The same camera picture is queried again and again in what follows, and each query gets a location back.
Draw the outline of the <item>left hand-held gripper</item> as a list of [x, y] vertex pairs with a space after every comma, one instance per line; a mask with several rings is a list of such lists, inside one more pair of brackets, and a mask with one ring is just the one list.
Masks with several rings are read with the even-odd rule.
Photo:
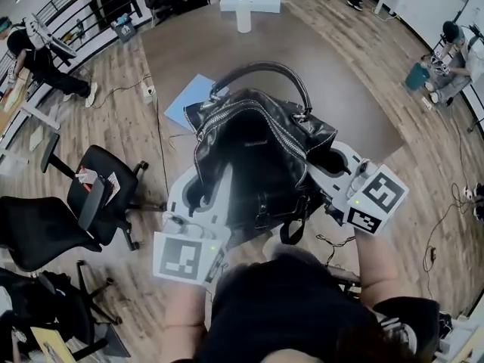
[[154, 233], [153, 276], [166, 280], [210, 285], [228, 253], [231, 229], [227, 218], [233, 168], [228, 164], [213, 192], [211, 206], [194, 208], [200, 193], [195, 166], [172, 184], [163, 227]]

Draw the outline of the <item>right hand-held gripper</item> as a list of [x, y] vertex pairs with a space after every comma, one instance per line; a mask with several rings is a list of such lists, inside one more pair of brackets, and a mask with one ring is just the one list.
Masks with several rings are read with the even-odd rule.
[[385, 165], [361, 158], [349, 145], [334, 141], [329, 169], [307, 163], [307, 172], [331, 198], [327, 214], [339, 225], [349, 224], [377, 235], [408, 195], [408, 187]]

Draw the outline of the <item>black leather handbag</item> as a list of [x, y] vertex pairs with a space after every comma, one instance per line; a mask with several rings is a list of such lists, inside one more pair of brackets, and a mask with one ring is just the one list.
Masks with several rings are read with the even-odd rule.
[[[299, 92], [301, 104], [254, 88], [219, 93], [233, 81], [260, 71], [286, 76]], [[274, 61], [245, 64], [215, 82], [206, 101], [184, 109], [197, 139], [197, 177], [188, 191], [189, 213], [213, 201], [223, 172], [230, 166], [226, 224], [239, 235], [235, 243], [279, 227], [284, 244], [297, 244], [306, 221], [324, 202], [308, 174], [309, 157], [328, 154], [337, 134], [311, 112], [303, 81]]]

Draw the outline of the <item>person's right forearm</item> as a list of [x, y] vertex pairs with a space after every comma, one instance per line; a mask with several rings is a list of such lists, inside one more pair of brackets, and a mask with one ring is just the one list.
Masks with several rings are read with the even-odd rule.
[[401, 296], [398, 269], [389, 242], [354, 229], [358, 253], [361, 301], [373, 308], [385, 300]]

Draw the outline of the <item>person's left forearm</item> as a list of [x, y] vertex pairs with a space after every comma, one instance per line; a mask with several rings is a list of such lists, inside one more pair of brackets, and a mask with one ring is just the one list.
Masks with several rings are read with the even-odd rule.
[[195, 356], [206, 335], [206, 298], [204, 286], [169, 282], [160, 363]]

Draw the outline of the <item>dark wooden table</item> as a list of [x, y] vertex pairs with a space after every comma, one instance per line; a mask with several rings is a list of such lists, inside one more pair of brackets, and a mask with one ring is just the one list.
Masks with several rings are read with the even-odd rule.
[[[207, 5], [171, 18], [141, 36], [160, 106], [165, 111], [197, 75], [214, 82], [256, 61], [274, 61], [302, 80], [312, 115], [334, 127], [336, 138], [367, 158], [382, 160], [402, 139], [374, 96], [337, 50], [289, 8], [279, 14], [254, 12], [249, 33], [237, 31], [234, 13]], [[225, 94], [254, 88], [282, 101], [301, 104], [294, 84], [269, 71], [245, 75]]]

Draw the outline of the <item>person's light shoe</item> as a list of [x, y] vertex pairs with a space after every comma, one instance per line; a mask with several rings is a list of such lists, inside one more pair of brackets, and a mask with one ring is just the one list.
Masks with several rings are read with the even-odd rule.
[[273, 260], [282, 255], [294, 255], [302, 251], [295, 245], [283, 244], [279, 236], [270, 237], [262, 247], [262, 254], [267, 260]]

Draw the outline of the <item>white power strip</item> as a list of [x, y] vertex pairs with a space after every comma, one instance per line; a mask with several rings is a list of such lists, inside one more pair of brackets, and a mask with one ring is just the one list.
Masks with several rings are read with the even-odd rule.
[[147, 85], [143, 82], [141, 84], [141, 90], [143, 95], [143, 102], [145, 104], [154, 103], [157, 100], [156, 89], [153, 85]]

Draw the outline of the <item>white red paper packet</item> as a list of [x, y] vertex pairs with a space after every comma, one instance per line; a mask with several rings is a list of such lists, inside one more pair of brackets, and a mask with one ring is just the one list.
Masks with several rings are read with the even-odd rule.
[[79, 181], [79, 183], [88, 188], [95, 183], [97, 177], [98, 174], [96, 171], [87, 169], [84, 166], [81, 166], [79, 171], [75, 174], [75, 178]]

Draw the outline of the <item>teal waste bin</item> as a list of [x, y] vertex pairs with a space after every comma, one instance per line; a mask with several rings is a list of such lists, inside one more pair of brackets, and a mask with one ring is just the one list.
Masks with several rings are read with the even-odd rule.
[[417, 62], [405, 78], [405, 85], [411, 91], [417, 91], [429, 79], [430, 72], [422, 63]]

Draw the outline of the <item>person's black shirt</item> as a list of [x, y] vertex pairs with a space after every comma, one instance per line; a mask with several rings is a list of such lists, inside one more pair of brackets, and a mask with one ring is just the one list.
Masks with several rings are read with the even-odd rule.
[[262, 363], [292, 349], [322, 363], [430, 363], [439, 304], [400, 296], [372, 309], [318, 261], [291, 255], [224, 273], [196, 363]]

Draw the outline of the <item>black office chair with papers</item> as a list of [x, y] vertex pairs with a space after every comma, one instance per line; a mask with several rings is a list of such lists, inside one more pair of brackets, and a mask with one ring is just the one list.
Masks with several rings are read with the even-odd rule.
[[[45, 149], [41, 170], [53, 166], [71, 180], [67, 199], [58, 197], [0, 197], [0, 249], [9, 252], [14, 264], [22, 271], [36, 271], [62, 253], [83, 247], [99, 253], [121, 230], [131, 251], [140, 243], [132, 239], [132, 224], [128, 212], [144, 210], [163, 212], [166, 203], [136, 203], [138, 173], [149, 165], [139, 162], [130, 169], [108, 150], [93, 144], [83, 155], [78, 170], [73, 171], [54, 153], [60, 136], [54, 133]], [[75, 174], [80, 167], [96, 171], [98, 177], [89, 188], [80, 184]], [[110, 199], [115, 172], [120, 191]]]

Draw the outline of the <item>small dark bin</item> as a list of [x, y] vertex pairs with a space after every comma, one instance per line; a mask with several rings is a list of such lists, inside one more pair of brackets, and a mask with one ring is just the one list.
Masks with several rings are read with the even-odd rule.
[[113, 21], [111, 27], [122, 43], [127, 43], [137, 33], [136, 28], [132, 23], [132, 19], [128, 14], [124, 14], [117, 20]]

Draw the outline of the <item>wooden desk with white legs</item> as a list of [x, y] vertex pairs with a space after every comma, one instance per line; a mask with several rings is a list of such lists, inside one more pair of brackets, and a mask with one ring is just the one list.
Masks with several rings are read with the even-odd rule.
[[0, 159], [5, 157], [15, 164], [24, 166], [29, 163], [29, 160], [8, 149], [8, 145], [13, 141], [24, 122], [34, 117], [53, 130], [59, 130], [61, 127], [55, 118], [38, 110], [33, 101], [27, 99], [30, 83], [30, 71], [22, 69], [14, 88], [0, 100]]

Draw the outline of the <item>yellow cardboard box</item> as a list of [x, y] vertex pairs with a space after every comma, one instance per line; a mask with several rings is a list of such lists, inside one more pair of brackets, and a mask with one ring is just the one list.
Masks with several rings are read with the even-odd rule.
[[31, 327], [31, 331], [47, 363], [76, 363], [72, 352], [57, 330]]

